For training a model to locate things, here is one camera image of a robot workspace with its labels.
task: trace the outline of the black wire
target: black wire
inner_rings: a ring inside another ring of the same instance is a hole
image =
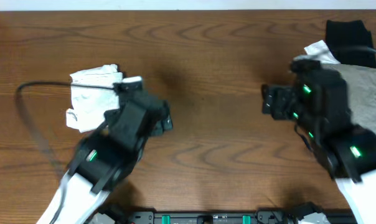
[[[309,59],[315,60],[319,56],[328,54],[329,52],[358,52],[358,51],[376,54],[376,49],[373,49],[368,46],[348,46],[348,47],[338,47],[334,49],[323,50],[316,55],[311,55]]]
[[[275,213],[274,212],[272,212],[273,213],[273,215],[274,215],[274,217],[275,217],[275,219],[276,219],[276,224],[279,224],[280,223],[280,221],[278,220],[278,217],[275,215]]]
[[[310,152],[313,152],[313,149],[311,148],[311,145],[308,142],[307,138],[304,135],[302,135],[302,134],[299,133],[299,131],[298,131],[298,124],[294,125],[294,132],[301,137],[301,139],[303,140],[303,142],[306,145],[306,147],[308,148],[308,150],[310,150]]]
[[[60,183],[61,199],[60,199],[59,207],[50,222],[50,224],[54,224],[57,221],[60,215],[60,212],[62,210],[63,204],[65,202],[67,183],[62,183],[62,177],[63,177],[62,164],[60,163],[59,160],[56,159],[54,150],[50,147],[48,140],[46,140],[46,138],[41,134],[40,130],[34,124],[24,104],[24,100],[22,97],[22,90],[29,86],[38,86],[38,85],[53,85],[53,86],[63,86],[63,87],[76,86],[76,87],[84,87],[84,88],[97,88],[97,89],[103,89],[103,90],[113,90],[113,88],[106,87],[106,86],[72,84],[68,82],[33,81],[33,82],[27,82],[27,83],[21,84],[15,91],[14,100],[15,100],[15,105],[16,105],[19,117],[21,118],[24,125],[27,127],[29,133],[31,134],[33,140],[36,142],[40,151],[47,157],[51,165],[54,167],[55,173],[57,174],[58,179],[61,180],[61,183]]]

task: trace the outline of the black fabric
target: black fabric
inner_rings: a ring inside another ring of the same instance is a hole
[[[365,28],[362,21],[326,22],[326,45],[333,56],[346,65],[360,65],[376,68],[376,57],[367,52],[334,52],[333,49],[349,46],[374,47],[372,34]]]

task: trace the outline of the green led light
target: green led light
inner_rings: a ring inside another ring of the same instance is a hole
[[[96,158],[96,155],[97,155],[97,152],[96,150],[92,150],[89,155],[87,156],[86,160],[88,162],[91,162],[92,160],[94,160]]]
[[[358,158],[361,156],[361,152],[357,149],[357,147],[351,146],[350,149],[353,155],[355,156],[355,158]]]
[[[303,86],[303,90],[304,90],[304,92],[307,93],[307,94],[309,94],[309,93],[311,92],[310,87],[308,87],[307,85],[304,85],[304,86]]]

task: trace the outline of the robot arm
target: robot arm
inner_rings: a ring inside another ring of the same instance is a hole
[[[263,113],[304,130],[308,138],[300,136],[338,184],[357,222],[376,223],[376,134],[352,124],[347,83],[338,71],[315,60],[294,61],[291,70],[293,86],[262,86]]]
[[[141,77],[115,83],[120,109],[82,139],[60,188],[37,223],[81,224],[133,171],[150,136],[172,129],[168,103],[143,90]]]

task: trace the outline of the wooden table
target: wooden table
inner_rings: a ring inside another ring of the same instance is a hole
[[[289,83],[290,61],[324,38],[328,19],[362,19],[376,46],[376,11],[0,12],[0,223],[36,222],[58,187],[17,117],[16,87],[109,63],[169,100],[175,126],[150,139],[114,200],[159,211],[348,208],[293,124],[261,114],[260,85]],[[65,125],[70,90],[26,98],[66,165],[83,137]]]

